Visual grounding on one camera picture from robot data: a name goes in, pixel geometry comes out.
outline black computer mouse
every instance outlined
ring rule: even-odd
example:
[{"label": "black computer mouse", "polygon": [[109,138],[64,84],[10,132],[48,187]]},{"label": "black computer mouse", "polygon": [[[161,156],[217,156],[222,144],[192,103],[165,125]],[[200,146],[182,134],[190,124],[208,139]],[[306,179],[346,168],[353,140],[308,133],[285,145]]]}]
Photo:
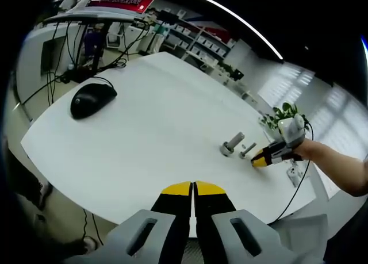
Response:
[{"label": "black computer mouse", "polygon": [[82,119],[97,113],[117,95],[115,89],[106,84],[91,83],[83,86],[74,95],[70,112],[74,119]]}]

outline metal bolt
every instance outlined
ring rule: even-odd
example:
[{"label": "metal bolt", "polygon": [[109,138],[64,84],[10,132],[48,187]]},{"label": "metal bolt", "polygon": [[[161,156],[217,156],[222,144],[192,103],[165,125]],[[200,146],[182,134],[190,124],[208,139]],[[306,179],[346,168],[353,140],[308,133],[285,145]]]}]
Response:
[{"label": "metal bolt", "polygon": [[242,132],[237,133],[237,135],[230,140],[229,142],[224,142],[223,145],[220,146],[220,152],[224,156],[230,156],[234,153],[234,148],[244,139],[244,134]]},{"label": "metal bolt", "polygon": [[233,150],[235,148],[235,146],[237,146],[243,139],[244,139],[244,134],[242,132],[239,132],[236,134],[236,136],[233,137],[232,140],[230,140],[227,144],[227,148],[229,150]]},{"label": "metal bolt", "polygon": [[242,146],[244,149],[246,149],[246,150],[245,150],[245,151],[243,151],[243,152],[240,152],[240,153],[239,153],[239,157],[240,157],[241,159],[244,159],[244,158],[246,157],[247,152],[251,151],[251,150],[252,150],[256,145],[257,145],[257,144],[256,144],[255,142],[253,142],[253,144],[252,144],[252,145],[250,145],[250,146],[248,147],[248,149],[246,149],[246,147],[242,144],[241,146]]}]

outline wall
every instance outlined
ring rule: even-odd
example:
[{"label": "wall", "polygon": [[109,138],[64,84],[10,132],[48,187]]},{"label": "wall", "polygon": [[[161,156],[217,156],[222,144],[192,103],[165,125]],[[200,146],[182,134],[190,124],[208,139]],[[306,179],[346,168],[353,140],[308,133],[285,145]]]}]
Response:
[{"label": "wall", "polygon": [[[264,112],[269,109],[268,104],[258,96],[258,92],[281,66],[280,63],[258,58],[253,51],[249,50],[237,67],[244,74],[241,82],[247,86],[252,96],[259,102],[259,109]],[[296,101],[300,112],[310,117],[322,103],[330,88],[330,85],[315,77]]]},{"label": "wall", "polygon": [[251,47],[249,45],[247,45],[243,40],[238,40],[224,59],[224,63],[232,66],[233,68],[238,68],[246,59],[250,50]]}]

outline white tabletop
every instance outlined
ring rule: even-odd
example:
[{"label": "white tabletop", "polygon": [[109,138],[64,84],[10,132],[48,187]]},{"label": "white tabletop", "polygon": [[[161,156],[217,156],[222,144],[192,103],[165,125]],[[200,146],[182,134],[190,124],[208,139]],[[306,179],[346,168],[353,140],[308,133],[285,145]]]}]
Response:
[{"label": "white tabletop", "polygon": [[[290,164],[251,166],[250,158],[268,141],[258,113],[226,87],[167,53],[100,76],[114,84],[114,101],[74,120],[74,94],[82,85],[101,82],[89,79],[48,108],[21,142],[40,172],[75,203],[119,224],[151,209],[167,186],[202,180],[224,188],[237,209],[265,223],[288,204],[295,192],[286,175]],[[231,157],[222,156],[220,144],[239,131],[246,137],[242,144],[257,146],[246,160],[238,157],[240,145]],[[306,179],[285,215],[314,199]]]}]

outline green plant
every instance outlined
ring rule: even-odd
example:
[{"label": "green plant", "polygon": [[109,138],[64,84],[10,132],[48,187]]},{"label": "green plant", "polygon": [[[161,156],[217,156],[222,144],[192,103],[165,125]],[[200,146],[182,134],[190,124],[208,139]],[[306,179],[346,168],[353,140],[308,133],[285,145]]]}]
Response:
[{"label": "green plant", "polygon": [[[271,130],[278,129],[278,122],[280,120],[294,117],[298,113],[298,108],[295,104],[291,106],[291,104],[285,102],[282,104],[282,110],[280,110],[279,108],[273,107],[273,111],[275,112],[274,116],[266,114],[260,120],[262,124],[268,126]],[[309,121],[306,119],[304,114],[302,114],[301,116],[305,122],[304,129],[309,131],[309,127],[308,127]]]},{"label": "green plant", "polygon": [[229,64],[225,64],[223,61],[219,61],[218,65],[224,68],[224,70],[230,74],[233,74],[235,71],[232,66],[230,66]]}]

